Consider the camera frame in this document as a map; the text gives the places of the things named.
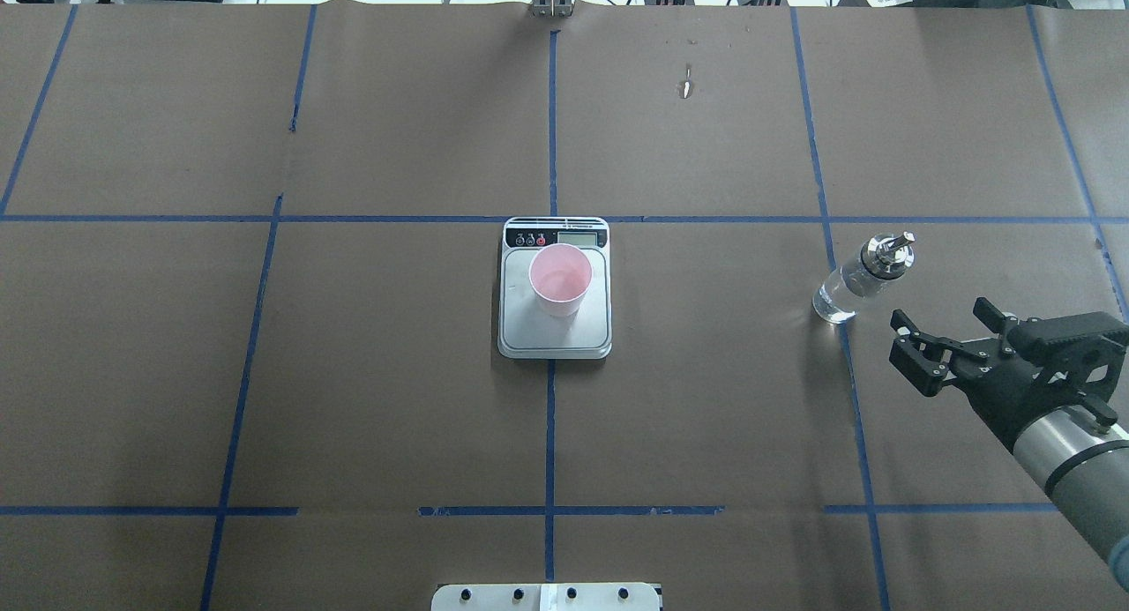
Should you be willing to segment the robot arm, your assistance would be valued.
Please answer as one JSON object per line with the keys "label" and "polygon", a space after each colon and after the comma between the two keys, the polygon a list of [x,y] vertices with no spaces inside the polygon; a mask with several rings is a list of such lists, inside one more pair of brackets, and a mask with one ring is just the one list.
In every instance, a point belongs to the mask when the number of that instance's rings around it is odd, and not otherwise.
{"label": "robot arm", "polygon": [[1027,472],[1118,586],[1128,567],[1128,438],[1111,398],[1124,369],[1128,328],[1105,312],[1018,318],[975,299],[989,330],[953,340],[893,309],[889,361],[924,398],[953,387]]}

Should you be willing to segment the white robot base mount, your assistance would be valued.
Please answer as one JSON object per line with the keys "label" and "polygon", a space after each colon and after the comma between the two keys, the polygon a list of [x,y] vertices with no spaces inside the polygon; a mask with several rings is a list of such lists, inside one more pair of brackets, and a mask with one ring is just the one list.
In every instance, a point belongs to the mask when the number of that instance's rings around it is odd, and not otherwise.
{"label": "white robot base mount", "polygon": [[662,610],[657,584],[646,582],[567,582],[447,584],[431,610]]}

